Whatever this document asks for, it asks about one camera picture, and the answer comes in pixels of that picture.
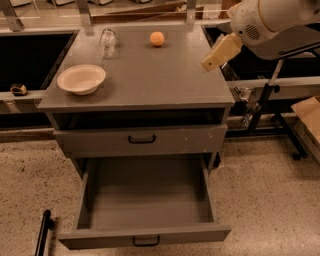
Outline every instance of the terrazzo floor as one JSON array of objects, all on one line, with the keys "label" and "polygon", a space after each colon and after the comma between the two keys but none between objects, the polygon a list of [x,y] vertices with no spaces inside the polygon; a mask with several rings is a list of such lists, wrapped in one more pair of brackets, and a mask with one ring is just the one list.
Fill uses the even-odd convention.
[{"label": "terrazzo floor", "polygon": [[0,133],[0,255],[34,255],[42,213],[56,222],[44,255],[320,255],[320,165],[294,161],[285,136],[227,139],[210,176],[224,242],[69,251],[80,178],[50,130]]}]

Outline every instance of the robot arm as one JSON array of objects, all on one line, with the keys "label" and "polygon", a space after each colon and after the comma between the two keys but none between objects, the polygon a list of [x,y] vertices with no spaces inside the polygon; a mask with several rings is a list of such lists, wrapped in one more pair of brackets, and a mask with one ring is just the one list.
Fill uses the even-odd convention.
[{"label": "robot arm", "polygon": [[242,44],[258,45],[288,28],[319,21],[320,0],[243,0],[227,13],[233,33],[202,61],[207,71],[234,58]]}]

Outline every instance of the white bowl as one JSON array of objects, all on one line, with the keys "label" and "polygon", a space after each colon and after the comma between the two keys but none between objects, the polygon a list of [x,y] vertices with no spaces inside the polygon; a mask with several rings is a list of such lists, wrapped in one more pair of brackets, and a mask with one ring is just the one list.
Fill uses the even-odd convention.
[{"label": "white bowl", "polygon": [[57,79],[58,86],[77,95],[88,95],[98,89],[106,72],[95,65],[78,65],[63,71]]}]

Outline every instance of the cardboard box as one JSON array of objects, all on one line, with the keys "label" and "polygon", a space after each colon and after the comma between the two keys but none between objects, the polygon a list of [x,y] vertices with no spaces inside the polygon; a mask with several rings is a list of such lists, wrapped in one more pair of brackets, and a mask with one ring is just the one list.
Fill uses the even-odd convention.
[{"label": "cardboard box", "polygon": [[320,145],[320,96],[300,101],[291,108]]}]

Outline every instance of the metal frame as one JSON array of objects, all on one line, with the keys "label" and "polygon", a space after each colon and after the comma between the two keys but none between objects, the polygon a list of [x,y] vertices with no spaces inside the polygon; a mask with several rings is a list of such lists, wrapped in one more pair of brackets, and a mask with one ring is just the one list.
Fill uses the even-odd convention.
[{"label": "metal frame", "polygon": [[[75,0],[78,5],[81,24],[84,27],[92,26],[92,17],[89,10],[89,5],[87,0]],[[187,18],[186,23],[194,23],[196,20],[196,5],[197,0],[188,0],[187,1]],[[1,0],[0,1],[0,11],[3,11],[9,29],[13,32],[21,31],[24,29],[23,23],[15,13],[10,0]]]},{"label": "metal frame", "polygon": [[10,30],[15,32],[23,29],[23,24],[15,13],[9,0],[0,1],[0,10],[2,10],[6,16]]}]

